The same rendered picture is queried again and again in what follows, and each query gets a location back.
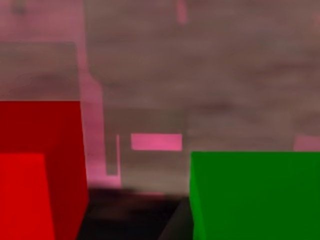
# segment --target textured brown background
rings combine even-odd
[[[24,20],[1,8],[1,35],[79,37],[80,2],[46,1],[30,1]],[[190,151],[292,151],[295,135],[320,135],[320,2],[187,0],[186,25],[177,23],[175,4],[85,1],[90,72],[105,104],[188,110]],[[40,59],[39,68],[66,72]],[[139,171],[163,171],[168,177],[157,184],[168,193],[188,181],[178,170]]]

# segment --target green block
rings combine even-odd
[[[319,240],[320,152],[193,152],[193,240]]]

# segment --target pink rectangle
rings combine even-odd
[[[182,151],[182,134],[131,133],[131,149],[137,151]]]

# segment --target red block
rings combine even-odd
[[[0,136],[1,209],[18,209],[0,214],[0,239],[75,240],[88,204],[80,103],[0,102]]]

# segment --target thin pink vertical line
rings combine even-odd
[[[121,181],[121,155],[120,155],[120,136],[119,134],[115,137],[116,140],[116,166],[117,166],[117,176],[120,178]]]
[[[187,5],[185,0],[176,0],[176,13],[177,13],[177,20],[180,24],[187,23]]]

